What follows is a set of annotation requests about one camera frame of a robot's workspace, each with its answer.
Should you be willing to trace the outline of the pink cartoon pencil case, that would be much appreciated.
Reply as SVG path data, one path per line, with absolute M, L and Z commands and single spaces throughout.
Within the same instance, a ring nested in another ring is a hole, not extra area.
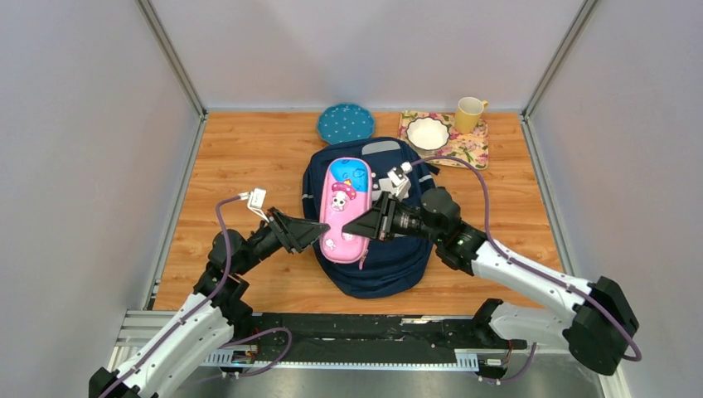
M 371 208 L 371 169 L 359 158 L 337 158 L 327 168 L 322 185 L 319 220 L 329 226 L 320 238 L 322 255 L 337 264 L 364 258 L 370 240 L 343 227 Z

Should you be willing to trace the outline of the navy blue student backpack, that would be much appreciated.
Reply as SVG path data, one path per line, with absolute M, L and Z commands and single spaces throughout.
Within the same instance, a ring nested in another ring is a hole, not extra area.
M 409 144 L 396 138 L 368 138 L 325 147 L 312 155 L 303 173 L 302 205 L 306 218 L 320 217 L 325 173 L 334 161 L 343 158 L 358 158 L 369 168 L 363 177 L 333 172 L 334 179 L 348 179 L 354 189 L 370 193 L 374 200 L 390 190 L 387 173 L 393 167 L 420 160 Z M 313 244 L 322 270 L 344 294 L 356 299 L 388 297 L 414 287 L 422 279 L 432 252 L 427 240 L 401 235 L 386 242 L 372 240 L 361 262 L 340 264 L 326 258 L 323 244 L 323 238 Z

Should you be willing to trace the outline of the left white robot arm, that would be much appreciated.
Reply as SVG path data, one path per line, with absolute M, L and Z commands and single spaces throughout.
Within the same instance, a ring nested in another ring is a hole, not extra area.
M 330 227 L 285 215 L 272 207 L 249 237 L 223 227 L 214 238 L 205 271 L 172 318 L 116 370 L 101 367 L 89 380 L 90 397 L 169 397 L 228 342 L 250 339 L 250 306 L 242 300 L 242 274 L 280 249 L 305 251 Z

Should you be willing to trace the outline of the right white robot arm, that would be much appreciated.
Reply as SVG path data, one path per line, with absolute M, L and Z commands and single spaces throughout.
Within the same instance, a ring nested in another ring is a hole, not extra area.
M 425 192 L 419 206 L 385 192 L 342 230 L 373 240 L 397 235 L 426 239 L 449 268 L 506 286 L 541 305 L 487 300 L 473 324 L 474 339 L 483 347 L 501 340 L 537 342 L 568 351 L 604 376 L 613 375 L 621 361 L 642 358 L 633 341 L 639 322 L 616 281 L 604 276 L 589 281 L 518 255 L 463 221 L 460 206 L 443 188 Z

